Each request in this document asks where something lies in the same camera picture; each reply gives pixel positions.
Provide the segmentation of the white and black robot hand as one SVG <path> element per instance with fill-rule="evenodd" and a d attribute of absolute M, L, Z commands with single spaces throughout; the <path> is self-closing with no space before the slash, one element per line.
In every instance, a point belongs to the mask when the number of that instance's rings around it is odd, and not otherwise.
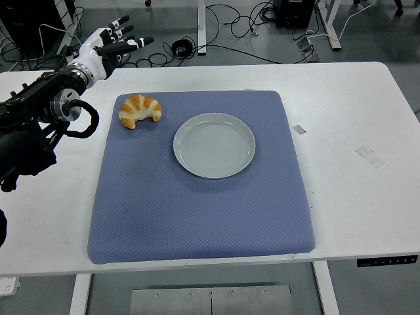
<path fill-rule="evenodd" d="M 127 25 L 128 16 L 122 16 L 107 26 L 94 31 L 81 45 L 79 56 L 66 69 L 75 73 L 91 87 L 97 81 L 108 79 L 122 57 L 154 42 L 153 37 L 128 36 L 134 26 Z"/>

